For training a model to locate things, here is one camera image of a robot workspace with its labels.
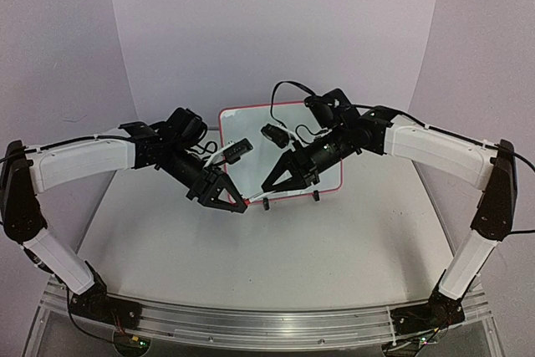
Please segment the whiteboard marker silver body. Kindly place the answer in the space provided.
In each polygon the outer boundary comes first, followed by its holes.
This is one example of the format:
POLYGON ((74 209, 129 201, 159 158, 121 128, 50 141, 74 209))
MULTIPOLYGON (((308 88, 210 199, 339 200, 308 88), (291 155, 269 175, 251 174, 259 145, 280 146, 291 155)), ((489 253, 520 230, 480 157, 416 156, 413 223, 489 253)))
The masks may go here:
POLYGON ((260 207, 263 208, 262 199, 264 197, 267 197, 269 199, 270 206, 271 206, 272 203, 274 203, 276 201, 285 201, 285 200, 291 198, 292 195, 289 195, 287 191, 283 191, 283 192, 273 192, 273 191, 260 192, 258 194, 255 194, 253 196, 248 197, 246 200, 250 200, 252 202, 251 206, 260 206, 260 207))

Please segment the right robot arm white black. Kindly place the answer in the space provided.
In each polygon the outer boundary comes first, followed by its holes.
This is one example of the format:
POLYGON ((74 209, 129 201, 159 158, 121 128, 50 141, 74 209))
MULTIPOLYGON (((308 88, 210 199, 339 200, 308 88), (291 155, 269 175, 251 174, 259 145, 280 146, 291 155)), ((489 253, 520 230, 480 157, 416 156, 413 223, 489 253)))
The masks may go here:
POLYGON ((475 140, 426 124, 389 107, 353 104, 341 89, 310 92, 304 105, 324 130, 307 145, 293 142, 262 184, 265 192, 306 189, 321 173, 363 151, 402 158, 422 177, 434 172, 456 183, 472 212, 468 231, 456 247, 429 298, 393 309, 398 332, 444 329, 465 318, 462 301, 497 245, 512 234, 517 204, 517 167, 513 144, 475 140))

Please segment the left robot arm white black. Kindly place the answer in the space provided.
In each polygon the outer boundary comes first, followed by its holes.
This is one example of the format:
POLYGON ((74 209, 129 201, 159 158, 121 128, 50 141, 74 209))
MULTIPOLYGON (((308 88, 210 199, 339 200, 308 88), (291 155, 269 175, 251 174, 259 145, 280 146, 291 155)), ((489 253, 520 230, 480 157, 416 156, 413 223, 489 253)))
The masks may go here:
POLYGON ((252 150, 247 139, 209 151, 208 126, 189 109, 165 120, 134 121, 117 130, 53 144, 11 142, 1 159, 1 225, 36 268, 56 277, 69 291, 72 313, 95 321, 134 319, 140 305, 110 295, 97 270, 56 233, 43 200, 75 185, 120 171, 155 168, 186 188, 186 198, 214 210, 243 213, 247 202, 223 170, 252 150))

